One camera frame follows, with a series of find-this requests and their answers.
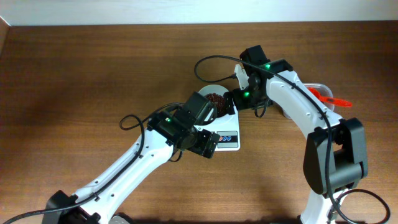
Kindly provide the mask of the red measuring scoop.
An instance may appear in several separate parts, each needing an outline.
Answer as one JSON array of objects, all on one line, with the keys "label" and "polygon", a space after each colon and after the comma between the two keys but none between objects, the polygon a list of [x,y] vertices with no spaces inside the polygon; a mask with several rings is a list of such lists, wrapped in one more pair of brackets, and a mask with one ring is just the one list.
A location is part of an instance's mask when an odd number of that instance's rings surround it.
[{"label": "red measuring scoop", "polygon": [[318,98],[321,102],[324,103],[329,103],[332,105],[340,106],[340,107],[345,107],[345,108],[350,108],[352,107],[352,103],[346,100],[342,100],[339,98],[333,98],[333,97],[328,97],[328,96],[322,96],[320,92],[314,88],[309,88],[308,89],[316,98]]}]

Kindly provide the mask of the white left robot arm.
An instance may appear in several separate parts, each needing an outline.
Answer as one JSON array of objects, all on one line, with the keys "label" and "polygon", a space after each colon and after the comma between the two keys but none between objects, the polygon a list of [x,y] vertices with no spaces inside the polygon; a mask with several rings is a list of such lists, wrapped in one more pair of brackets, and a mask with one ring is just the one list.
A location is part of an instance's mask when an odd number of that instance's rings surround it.
[{"label": "white left robot arm", "polygon": [[216,110],[192,112],[181,106],[157,110],[139,121],[137,141],[95,180],[67,196],[59,190],[47,202],[43,223],[109,223],[132,191],[178,149],[211,158],[218,134],[197,126],[211,124]]}]

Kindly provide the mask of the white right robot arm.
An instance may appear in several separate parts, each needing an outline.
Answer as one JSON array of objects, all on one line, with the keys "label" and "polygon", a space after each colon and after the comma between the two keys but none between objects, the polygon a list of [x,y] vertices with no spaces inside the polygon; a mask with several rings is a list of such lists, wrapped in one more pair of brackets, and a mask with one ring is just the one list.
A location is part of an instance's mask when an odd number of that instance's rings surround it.
[{"label": "white right robot arm", "polygon": [[344,119],[325,106],[300,81],[284,59],[269,60],[261,46],[242,52],[243,65],[233,91],[239,110],[277,103],[307,140],[303,173],[311,188],[302,223],[351,223],[341,211],[345,197],[368,175],[364,127],[356,118]]}]

